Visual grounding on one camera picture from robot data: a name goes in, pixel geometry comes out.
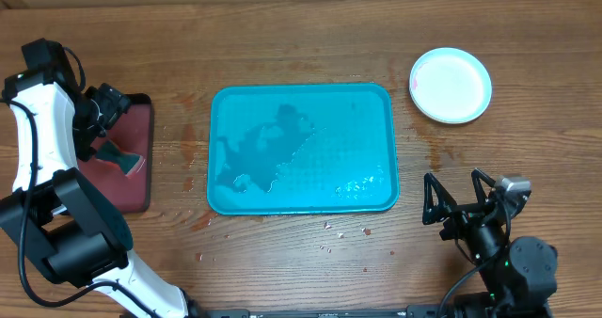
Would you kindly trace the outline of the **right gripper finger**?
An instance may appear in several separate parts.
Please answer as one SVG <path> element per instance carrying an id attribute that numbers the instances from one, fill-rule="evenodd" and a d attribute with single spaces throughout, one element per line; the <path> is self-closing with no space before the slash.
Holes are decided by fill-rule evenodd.
<path id="1" fill-rule="evenodd" d="M 485 205 L 487 201 L 487 195 L 485 194 L 483 186 L 487 185 L 488 187 L 493 187 L 496 181 L 478 168 L 475 168 L 471 172 L 471 180 L 475 190 L 477 202 L 480 205 Z"/>
<path id="2" fill-rule="evenodd" d="M 433 173 L 424 175 L 422 224 L 443 222 L 452 215 L 457 202 Z"/>

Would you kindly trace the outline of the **green and pink sponge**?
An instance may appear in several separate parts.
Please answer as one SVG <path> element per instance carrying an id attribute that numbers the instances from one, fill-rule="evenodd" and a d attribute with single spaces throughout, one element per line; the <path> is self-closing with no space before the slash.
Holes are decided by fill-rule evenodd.
<path id="1" fill-rule="evenodd" d="M 139 154 L 123 151 L 115 142 L 105 141 L 95 153 L 99 161 L 116 166 L 126 177 L 142 168 L 145 158 Z"/>

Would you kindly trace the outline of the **light blue rimmed plate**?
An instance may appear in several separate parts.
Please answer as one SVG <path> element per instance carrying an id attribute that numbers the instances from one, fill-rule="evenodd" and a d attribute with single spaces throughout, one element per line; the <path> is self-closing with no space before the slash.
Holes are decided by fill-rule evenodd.
<path id="1" fill-rule="evenodd" d="M 476 56 L 451 47 L 435 48 L 420 56 L 410 71 L 408 89 L 423 115 L 446 124 L 474 121 L 493 96 L 485 65 Z"/>

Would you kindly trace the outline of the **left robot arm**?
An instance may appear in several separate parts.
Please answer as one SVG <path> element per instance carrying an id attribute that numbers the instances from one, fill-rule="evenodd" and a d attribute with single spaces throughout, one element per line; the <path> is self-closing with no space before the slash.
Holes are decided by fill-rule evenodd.
<path id="1" fill-rule="evenodd" d="M 1 228 L 18 248 L 24 292 L 46 308 L 96 291 L 136 317 L 203 316 L 135 253 L 123 215 L 80 172 L 72 123 L 81 98 L 58 82 L 9 80 L 2 92 L 17 122 L 19 167 Z"/>

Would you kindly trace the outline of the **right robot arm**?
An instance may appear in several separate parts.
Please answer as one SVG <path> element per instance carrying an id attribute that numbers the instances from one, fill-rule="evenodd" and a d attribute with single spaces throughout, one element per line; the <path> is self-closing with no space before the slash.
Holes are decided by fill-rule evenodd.
<path id="1" fill-rule="evenodd" d="M 550 317 L 558 251 L 534 236 L 511 238 L 512 220 L 531 196 L 531 181 L 471 172 L 476 201 L 460 205 L 432 173 L 424 175 L 422 223 L 441 223 L 473 268 L 434 309 L 435 317 Z"/>

